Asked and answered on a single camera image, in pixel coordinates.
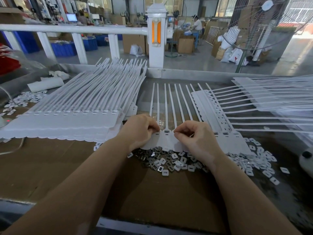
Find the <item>blue plastic crate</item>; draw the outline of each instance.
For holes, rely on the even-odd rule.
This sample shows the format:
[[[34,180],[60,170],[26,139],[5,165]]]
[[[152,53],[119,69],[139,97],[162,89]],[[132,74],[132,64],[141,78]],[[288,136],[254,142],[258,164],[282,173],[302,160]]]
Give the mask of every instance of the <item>blue plastic crate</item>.
[[[22,51],[25,54],[31,54],[31,53],[40,51],[32,32],[29,32],[29,31],[13,31],[13,34],[15,35],[18,43],[21,46]],[[6,39],[9,47],[12,48],[12,46],[10,45],[6,36],[4,34],[3,34],[3,36]]]
[[[51,43],[51,46],[56,57],[70,57],[77,55],[73,41],[70,43]]]
[[[97,45],[98,46],[108,46],[108,42],[105,41],[104,35],[96,35]]]
[[[98,49],[97,39],[93,36],[88,36],[88,39],[83,39],[85,50],[94,51]]]

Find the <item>concrete floor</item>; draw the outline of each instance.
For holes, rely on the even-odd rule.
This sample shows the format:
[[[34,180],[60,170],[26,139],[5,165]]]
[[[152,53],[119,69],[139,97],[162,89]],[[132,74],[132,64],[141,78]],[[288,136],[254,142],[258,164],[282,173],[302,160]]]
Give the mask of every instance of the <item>concrete floor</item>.
[[[303,39],[294,36],[286,48],[283,56],[279,61],[267,61],[260,67],[244,66],[242,73],[257,73],[265,75],[309,75],[313,74],[313,39]],[[221,63],[211,56],[212,46],[202,40],[198,49],[185,58],[167,58],[164,59],[165,69],[182,69],[198,71],[215,71],[215,72],[235,72],[237,66],[234,63]],[[119,41],[120,56],[123,59],[133,59],[135,56],[124,54],[123,42]],[[95,64],[100,57],[102,59],[110,58],[109,47],[99,47],[96,51],[86,52],[88,63]],[[49,64],[44,51],[27,55],[29,60],[34,60],[43,65]],[[59,63],[79,64],[78,56],[57,58]]]

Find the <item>standing fan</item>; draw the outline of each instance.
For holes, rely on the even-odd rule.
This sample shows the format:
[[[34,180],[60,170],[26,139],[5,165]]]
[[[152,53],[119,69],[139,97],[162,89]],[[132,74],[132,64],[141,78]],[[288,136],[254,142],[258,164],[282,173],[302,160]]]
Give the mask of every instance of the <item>standing fan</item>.
[[[248,51],[253,55],[251,65],[256,61],[265,48],[266,41],[273,29],[296,33],[304,27],[313,17],[313,0],[220,0],[217,6],[218,27],[228,30],[224,39],[234,48],[241,49],[243,54],[236,69],[240,72]],[[230,17],[227,27],[222,18]],[[240,32],[234,43],[231,27],[238,26]],[[276,39],[273,46],[287,37]]]
[[[187,18],[187,7],[183,0],[167,0],[164,5],[168,11],[168,16],[173,18],[173,37],[171,42],[171,52],[169,54],[165,54],[165,56],[169,58],[175,58],[178,56],[178,53],[173,53],[174,31],[177,30],[179,27],[184,26]]]

